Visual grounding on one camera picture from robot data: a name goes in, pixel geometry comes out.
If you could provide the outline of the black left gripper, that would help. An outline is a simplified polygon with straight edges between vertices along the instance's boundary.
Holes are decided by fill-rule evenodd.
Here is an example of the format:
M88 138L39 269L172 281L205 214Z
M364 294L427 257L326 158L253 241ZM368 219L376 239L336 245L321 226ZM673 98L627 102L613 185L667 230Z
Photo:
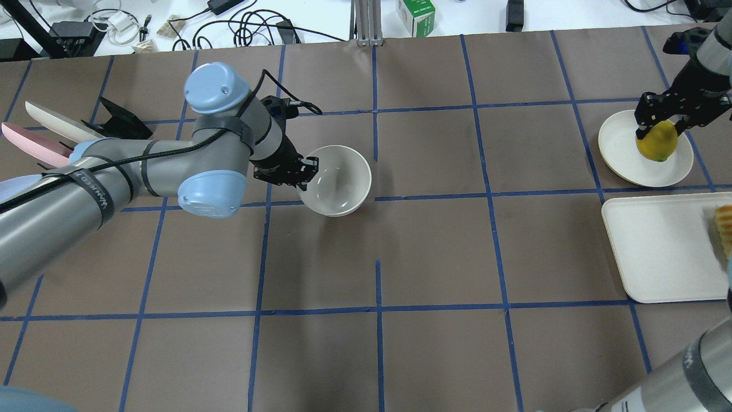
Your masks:
M300 191L307 191L309 177L303 177L301 170L318 170L318 157L303 157L296 150L288 137L284 137L280 145L269 157L253 161L254 179L273 185L295 186Z

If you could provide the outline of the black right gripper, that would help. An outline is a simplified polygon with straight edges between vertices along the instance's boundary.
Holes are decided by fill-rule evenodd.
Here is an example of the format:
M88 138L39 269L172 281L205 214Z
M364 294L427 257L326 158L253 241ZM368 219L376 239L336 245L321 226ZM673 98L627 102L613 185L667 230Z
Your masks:
M730 89L722 92L692 88L670 87L662 93L644 92L634 110L637 123L636 138L644 139L654 125L677 116L674 123L677 136L687 129L706 127L730 110Z

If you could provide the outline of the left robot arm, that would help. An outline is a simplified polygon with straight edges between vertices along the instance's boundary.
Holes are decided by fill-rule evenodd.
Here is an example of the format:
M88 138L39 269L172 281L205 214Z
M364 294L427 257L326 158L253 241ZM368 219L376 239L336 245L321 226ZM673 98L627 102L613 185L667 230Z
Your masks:
M198 114L189 141L94 139L13 188L2 199L2 305L138 197L175 197L188 213L224 219L240 209L249 167L258 180L305 190L319 160L298 153L286 122L322 110L290 91L257 92L227 63L203 64L185 82Z

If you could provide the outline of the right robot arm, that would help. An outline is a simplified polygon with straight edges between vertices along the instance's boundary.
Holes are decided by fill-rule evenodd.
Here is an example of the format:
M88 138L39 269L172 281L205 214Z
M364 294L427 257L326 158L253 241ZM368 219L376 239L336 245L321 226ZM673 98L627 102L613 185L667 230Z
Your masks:
M729 11L711 30L695 27L666 40L664 53L687 54L689 60L666 91L640 97L634 114L638 140L672 116L680 116L674 127L682 133L706 127L730 110L730 44Z

